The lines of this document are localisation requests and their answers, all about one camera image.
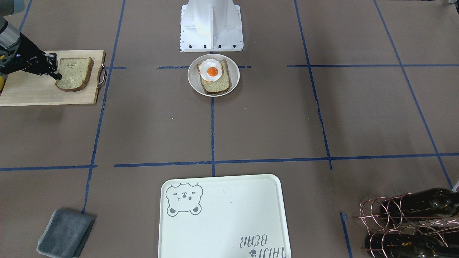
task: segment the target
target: bear drawing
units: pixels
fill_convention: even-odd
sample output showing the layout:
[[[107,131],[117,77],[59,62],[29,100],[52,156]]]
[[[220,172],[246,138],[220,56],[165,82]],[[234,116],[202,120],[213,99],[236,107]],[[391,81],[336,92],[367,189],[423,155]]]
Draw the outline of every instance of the bear drawing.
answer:
[[[201,212],[202,188],[196,185],[180,184],[171,186],[166,190],[166,198],[169,202],[167,213],[171,217],[177,216],[179,212],[190,212],[198,215]]]

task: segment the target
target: toast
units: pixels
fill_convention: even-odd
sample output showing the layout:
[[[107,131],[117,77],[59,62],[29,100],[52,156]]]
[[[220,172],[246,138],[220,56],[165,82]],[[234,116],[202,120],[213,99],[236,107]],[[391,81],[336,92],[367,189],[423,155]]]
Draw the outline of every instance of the toast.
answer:
[[[214,82],[207,82],[201,76],[201,85],[204,88],[204,91],[207,94],[219,94],[227,92],[231,87],[230,75],[228,74],[228,64],[226,60],[219,61],[220,65],[222,66],[222,76],[214,81]]]
[[[56,81],[58,89],[68,92],[82,90],[91,77],[92,58],[61,58],[58,73],[62,79]]]

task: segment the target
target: metal ring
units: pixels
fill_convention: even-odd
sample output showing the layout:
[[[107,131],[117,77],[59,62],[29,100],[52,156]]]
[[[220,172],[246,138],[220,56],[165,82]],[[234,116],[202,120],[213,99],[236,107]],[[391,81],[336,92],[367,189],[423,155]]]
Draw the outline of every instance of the metal ring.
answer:
[[[101,64],[102,66],[102,70],[104,71],[104,75],[102,76],[102,81],[100,81],[100,75],[99,75],[99,83],[97,84],[97,89],[99,90],[100,88],[102,88],[102,85],[105,83],[105,81],[107,80],[107,70],[105,69],[105,66],[104,64],[102,63]]]

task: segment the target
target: egg yolk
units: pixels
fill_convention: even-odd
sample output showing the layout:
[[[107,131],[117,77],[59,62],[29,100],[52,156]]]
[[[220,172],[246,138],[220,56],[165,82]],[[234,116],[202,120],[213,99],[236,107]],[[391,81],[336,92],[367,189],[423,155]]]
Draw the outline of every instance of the egg yolk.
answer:
[[[212,77],[217,76],[218,69],[216,67],[209,67],[209,69],[207,69],[207,74]]]

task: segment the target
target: folded cloth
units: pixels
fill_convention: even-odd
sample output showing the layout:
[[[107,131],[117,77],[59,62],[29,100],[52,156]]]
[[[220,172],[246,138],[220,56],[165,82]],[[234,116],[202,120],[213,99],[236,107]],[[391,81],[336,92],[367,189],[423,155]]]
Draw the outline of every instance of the folded cloth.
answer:
[[[64,209],[55,210],[37,251],[52,258],[76,258],[91,232],[94,218]]]

